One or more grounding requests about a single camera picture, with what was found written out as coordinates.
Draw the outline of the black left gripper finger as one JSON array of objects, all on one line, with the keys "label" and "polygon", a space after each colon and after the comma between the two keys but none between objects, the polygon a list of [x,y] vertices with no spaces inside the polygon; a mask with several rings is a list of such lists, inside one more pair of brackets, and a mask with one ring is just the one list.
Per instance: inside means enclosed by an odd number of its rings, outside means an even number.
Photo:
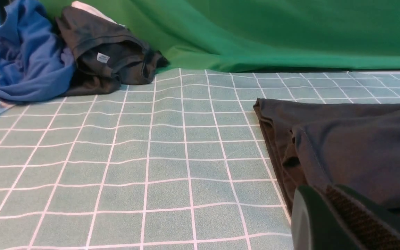
[{"label": "black left gripper finger", "polygon": [[291,233],[295,250],[400,250],[400,217],[343,185],[298,187]]}]

